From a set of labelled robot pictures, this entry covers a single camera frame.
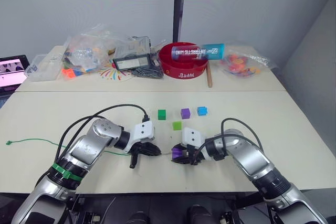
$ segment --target red bowl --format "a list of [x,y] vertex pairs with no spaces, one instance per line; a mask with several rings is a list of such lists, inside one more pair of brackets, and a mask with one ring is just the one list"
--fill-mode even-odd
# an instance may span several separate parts
[[163,72],[176,79],[192,79],[200,76],[208,63],[207,60],[176,61],[172,59],[172,48],[175,46],[195,45],[189,42],[175,42],[165,45],[159,52]]

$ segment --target white wall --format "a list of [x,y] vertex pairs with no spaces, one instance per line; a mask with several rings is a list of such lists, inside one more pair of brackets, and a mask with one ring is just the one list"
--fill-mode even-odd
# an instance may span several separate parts
[[327,2],[288,60],[283,76],[286,89],[336,156],[335,5],[336,0]]
[[128,35],[173,37],[174,0],[0,0],[0,58],[49,52],[98,23]]
[[239,40],[282,67],[327,0],[184,0],[181,41]]

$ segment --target light green cube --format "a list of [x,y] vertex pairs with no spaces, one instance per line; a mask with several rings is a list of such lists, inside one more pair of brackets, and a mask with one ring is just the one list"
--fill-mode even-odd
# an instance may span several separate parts
[[182,129],[181,121],[173,122],[173,130],[180,131],[181,129]]
[[166,120],[166,110],[158,110],[158,120]]

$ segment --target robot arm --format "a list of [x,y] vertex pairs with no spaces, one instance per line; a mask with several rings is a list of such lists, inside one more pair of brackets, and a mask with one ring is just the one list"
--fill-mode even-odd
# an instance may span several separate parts
[[[225,134],[243,134],[236,129],[229,129]],[[207,142],[204,136],[191,128],[184,128],[182,133],[182,145],[173,148],[173,160],[176,163],[191,163],[194,160],[195,149]],[[274,164],[255,145],[239,137],[225,137],[227,152],[233,157],[237,166],[246,177],[254,184],[264,201],[276,212],[276,223],[298,224],[317,223],[328,224],[321,213],[292,183],[289,183],[275,168]],[[182,155],[186,150],[188,157]],[[209,141],[201,150],[201,159],[223,159],[224,144],[219,137],[215,141]]]
[[16,212],[12,224],[57,224],[66,217],[66,202],[75,196],[77,187],[91,170],[105,147],[116,147],[132,154],[131,168],[138,154],[160,155],[150,143],[154,137],[151,121],[137,124],[129,133],[107,119],[97,119],[88,133],[79,137],[69,151],[54,163],[33,192]]

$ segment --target wooden stick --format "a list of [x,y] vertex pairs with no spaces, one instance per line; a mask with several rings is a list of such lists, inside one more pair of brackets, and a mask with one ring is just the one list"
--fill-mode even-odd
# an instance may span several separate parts
[[211,69],[210,69],[210,62],[206,65],[206,77],[208,79],[208,87],[212,88],[212,76],[211,76]]

